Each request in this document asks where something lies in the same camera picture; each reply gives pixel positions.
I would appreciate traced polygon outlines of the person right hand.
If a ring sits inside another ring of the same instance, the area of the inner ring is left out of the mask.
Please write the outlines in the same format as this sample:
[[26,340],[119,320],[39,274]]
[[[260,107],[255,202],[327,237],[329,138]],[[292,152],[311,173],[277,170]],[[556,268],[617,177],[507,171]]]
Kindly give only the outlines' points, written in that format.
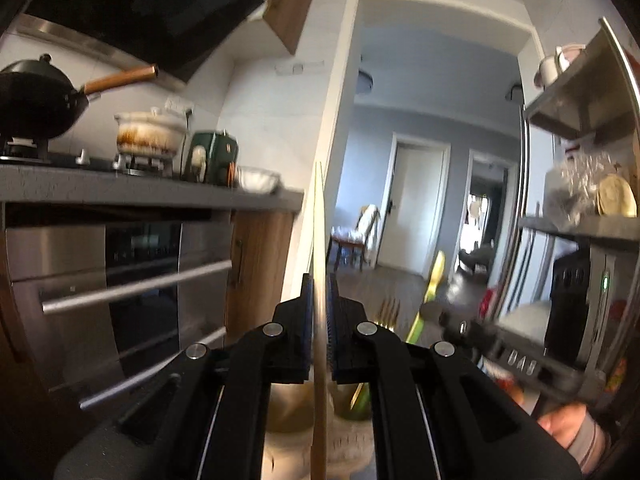
[[[520,408],[535,417],[530,409],[532,400],[520,385],[507,385],[506,393]],[[573,456],[585,476],[596,470],[611,446],[610,436],[590,415],[585,404],[561,405],[535,419],[542,429]]]

